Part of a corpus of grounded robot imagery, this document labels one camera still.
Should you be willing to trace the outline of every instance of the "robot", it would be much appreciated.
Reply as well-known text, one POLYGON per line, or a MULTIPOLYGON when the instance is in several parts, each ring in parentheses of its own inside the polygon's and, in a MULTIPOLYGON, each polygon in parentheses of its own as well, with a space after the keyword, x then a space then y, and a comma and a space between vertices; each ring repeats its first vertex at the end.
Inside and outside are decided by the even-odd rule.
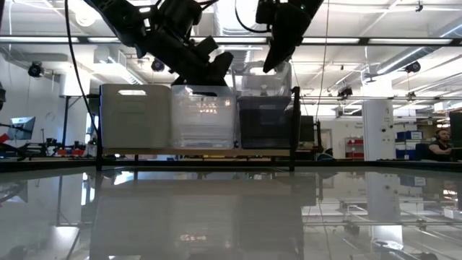
MULTIPOLYGON (((101 14, 122 44, 136 49, 139 59, 150 53, 169 66, 170 73, 178 73, 172 85, 226 86, 224 78, 232 54, 221 53, 209 62, 209 54, 218 48, 213 37, 199 44, 190 39, 191 28, 200 22, 202 11, 219 0, 165 0, 160 5, 161 1, 151 6, 133 6, 126 0, 85 0, 101 14)), ((323 0, 258 0, 256 22, 267 26, 263 33, 271 33, 264 72, 290 58, 322 3, 323 0)), ((245 27, 238 16, 237 20, 245 27)))

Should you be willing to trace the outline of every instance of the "person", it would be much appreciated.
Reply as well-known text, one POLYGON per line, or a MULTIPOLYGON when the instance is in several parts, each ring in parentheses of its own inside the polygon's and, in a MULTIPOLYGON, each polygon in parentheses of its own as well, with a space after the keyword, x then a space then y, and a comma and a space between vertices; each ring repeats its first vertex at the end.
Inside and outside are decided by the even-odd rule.
POLYGON ((446 129, 441 129, 436 132, 436 141, 430 143, 428 149, 430 150, 430 160, 438 162, 450 162, 450 154, 452 152, 449 145, 450 134, 446 129))

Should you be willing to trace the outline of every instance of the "computer monitor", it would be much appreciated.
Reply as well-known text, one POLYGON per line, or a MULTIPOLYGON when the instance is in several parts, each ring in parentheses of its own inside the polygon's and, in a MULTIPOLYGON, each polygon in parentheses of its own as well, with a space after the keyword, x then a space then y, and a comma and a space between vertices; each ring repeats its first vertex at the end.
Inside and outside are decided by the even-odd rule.
POLYGON ((450 138, 454 147, 462 147, 462 113, 449 113, 450 138))
POLYGON ((9 124, 13 127, 6 133, 10 140, 31 140, 35 117, 11 118, 9 124))
POLYGON ((315 141, 315 124, 312 116, 302 116, 300 120, 299 142, 315 141))

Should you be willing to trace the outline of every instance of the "reflective table surface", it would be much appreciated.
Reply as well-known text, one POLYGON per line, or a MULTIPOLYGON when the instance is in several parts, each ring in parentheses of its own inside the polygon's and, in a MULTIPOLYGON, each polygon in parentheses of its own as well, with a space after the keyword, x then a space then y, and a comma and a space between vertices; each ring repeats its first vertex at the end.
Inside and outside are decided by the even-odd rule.
POLYGON ((462 259, 462 178, 391 168, 0 175, 0 259, 462 259))

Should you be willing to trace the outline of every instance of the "black plastic bin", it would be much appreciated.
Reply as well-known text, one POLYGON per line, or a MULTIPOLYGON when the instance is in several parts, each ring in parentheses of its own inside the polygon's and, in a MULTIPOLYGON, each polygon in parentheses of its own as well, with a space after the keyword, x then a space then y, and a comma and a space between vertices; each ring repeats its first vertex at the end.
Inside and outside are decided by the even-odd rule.
POLYGON ((243 149, 289 149, 291 97, 239 97, 240 146, 243 149))

